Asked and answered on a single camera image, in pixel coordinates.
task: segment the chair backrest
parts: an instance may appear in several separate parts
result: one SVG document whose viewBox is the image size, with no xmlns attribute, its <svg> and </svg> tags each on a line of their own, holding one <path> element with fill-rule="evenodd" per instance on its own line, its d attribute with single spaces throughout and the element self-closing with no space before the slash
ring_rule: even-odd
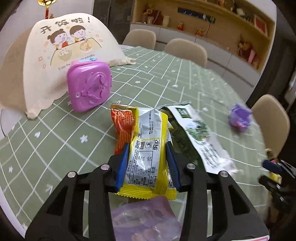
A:
<svg viewBox="0 0 296 241">
<path fill-rule="evenodd" d="M 278 156 L 290 131 L 289 117 L 272 95 L 263 95 L 252 107 L 253 115 L 259 124 L 266 148 Z"/>
<path fill-rule="evenodd" d="M 129 46 L 142 46 L 147 49 L 154 49 L 155 43 L 155 32 L 146 29 L 134 29 L 127 34 L 122 44 Z"/>
<path fill-rule="evenodd" d="M 207 65 L 207 51 L 197 43 L 185 39 L 172 39 L 164 51 L 179 58 L 185 58 L 204 67 Z"/>
</svg>

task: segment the cartoon bowl of rice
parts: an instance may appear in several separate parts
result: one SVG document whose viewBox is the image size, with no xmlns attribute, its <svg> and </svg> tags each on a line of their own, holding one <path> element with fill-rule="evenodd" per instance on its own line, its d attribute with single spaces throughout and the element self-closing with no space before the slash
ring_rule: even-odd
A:
<svg viewBox="0 0 296 241">
<path fill-rule="evenodd" d="M 82 41 L 82 43 L 80 44 L 80 50 L 82 52 L 88 52 L 91 50 L 91 44 L 89 43 L 89 41 L 85 42 Z"/>
<path fill-rule="evenodd" d="M 58 54 L 59 58 L 63 61 L 67 61 L 71 58 L 72 56 L 72 51 L 69 49 L 62 49 L 59 54 Z"/>
</svg>

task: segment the pink toy case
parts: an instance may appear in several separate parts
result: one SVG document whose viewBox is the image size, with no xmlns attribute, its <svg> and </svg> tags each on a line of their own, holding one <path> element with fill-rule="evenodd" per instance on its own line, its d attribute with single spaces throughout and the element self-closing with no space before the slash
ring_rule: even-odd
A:
<svg viewBox="0 0 296 241">
<path fill-rule="evenodd" d="M 69 96 L 74 111 L 84 112 L 104 103 L 110 96 L 110 67 L 99 61 L 73 61 L 67 72 Z"/>
</svg>

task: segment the beige fabric cover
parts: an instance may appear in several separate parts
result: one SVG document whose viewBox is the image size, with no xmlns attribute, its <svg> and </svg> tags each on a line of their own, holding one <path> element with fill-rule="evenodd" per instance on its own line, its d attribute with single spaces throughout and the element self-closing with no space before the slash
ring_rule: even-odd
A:
<svg viewBox="0 0 296 241">
<path fill-rule="evenodd" d="M 164 51 L 179 58 L 193 61 L 201 67 L 207 65 L 207 51 L 197 43 L 185 39 L 172 39 L 165 46 Z"/>
<path fill-rule="evenodd" d="M 151 30 L 134 29 L 130 31 L 124 39 L 123 45 L 142 46 L 147 49 L 154 49 L 156 43 L 156 35 Z"/>
<path fill-rule="evenodd" d="M 66 93 L 71 62 L 90 56 L 111 66 L 135 63 L 92 15 L 73 13 L 37 22 L 7 51 L 0 69 L 0 105 L 36 118 Z"/>
<path fill-rule="evenodd" d="M 266 148 L 278 156 L 290 131 L 289 117 L 272 95 L 263 95 L 252 107 L 253 115 L 259 124 Z"/>
</svg>

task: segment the table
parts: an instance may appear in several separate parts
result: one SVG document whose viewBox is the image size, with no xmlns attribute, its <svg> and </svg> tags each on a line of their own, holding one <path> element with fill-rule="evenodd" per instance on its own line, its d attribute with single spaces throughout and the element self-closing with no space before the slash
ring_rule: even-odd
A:
<svg viewBox="0 0 296 241">
<path fill-rule="evenodd" d="M 157 107 L 191 101 L 234 160 L 239 170 L 237 183 L 257 211 L 264 215 L 268 193 L 258 184 L 257 178 L 267 174 L 260 167 L 266 157 L 265 145 L 260 127 L 254 120 L 248 131 L 240 134 L 227 124 L 229 107 L 235 103 L 244 105 L 235 91 L 216 73 L 165 52 L 134 47 L 125 50 L 125 55 L 135 58 L 137 63 L 111 68 L 112 91 L 103 105 L 76 113 L 66 93 L 50 108 L 41 111 L 35 120 L 21 118 L 0 141 L 0 186 L 23 228 L 29 226 L 69 171 L 90 172 L 109 160 L 117 138 L 110 115 L 111 103 Z M 128 201 L 115 194 L 109 197 L 111 208 Z M 178 194 L 170 204 L 182 222 L 186 193 Z M 211 212 L 210 198 L 208 209 Z M 87 212 L 86 192 L 83 222 L 86 236 Z"/>
</svg>

